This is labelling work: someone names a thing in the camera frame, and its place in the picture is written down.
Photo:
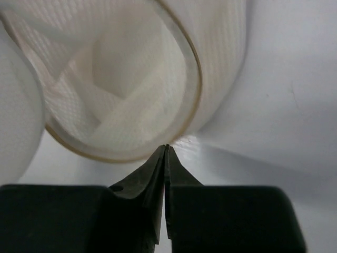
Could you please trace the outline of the white mesh laundry bag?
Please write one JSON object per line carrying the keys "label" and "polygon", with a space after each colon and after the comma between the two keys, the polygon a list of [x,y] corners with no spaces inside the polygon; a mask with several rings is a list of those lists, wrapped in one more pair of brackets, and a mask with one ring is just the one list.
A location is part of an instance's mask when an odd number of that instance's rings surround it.
{"label": "white mesh laundry bag", "polygon": [[199,130],[241,68],[247,1],[1,1],[43,89],[46,129],[106,162]]}

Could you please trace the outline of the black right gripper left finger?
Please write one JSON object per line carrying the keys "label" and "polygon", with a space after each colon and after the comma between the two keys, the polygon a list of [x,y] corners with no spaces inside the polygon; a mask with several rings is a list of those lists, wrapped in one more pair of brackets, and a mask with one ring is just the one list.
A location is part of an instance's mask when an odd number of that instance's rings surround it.
{"label": "black right gripper left finger", "polygon": [[1,187],[1,252],[153,252],[160,238],[165,146],[105,186]]}

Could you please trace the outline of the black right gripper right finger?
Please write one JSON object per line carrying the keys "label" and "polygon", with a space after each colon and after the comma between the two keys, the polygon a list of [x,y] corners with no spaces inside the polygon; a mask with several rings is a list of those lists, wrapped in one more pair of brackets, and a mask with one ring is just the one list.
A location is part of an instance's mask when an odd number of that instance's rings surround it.
{"label": "black right gripper right finger", "polygon": [[173,252],[305,252],[288,196],[270,186],[205,186],[164,153],[165,219]]}

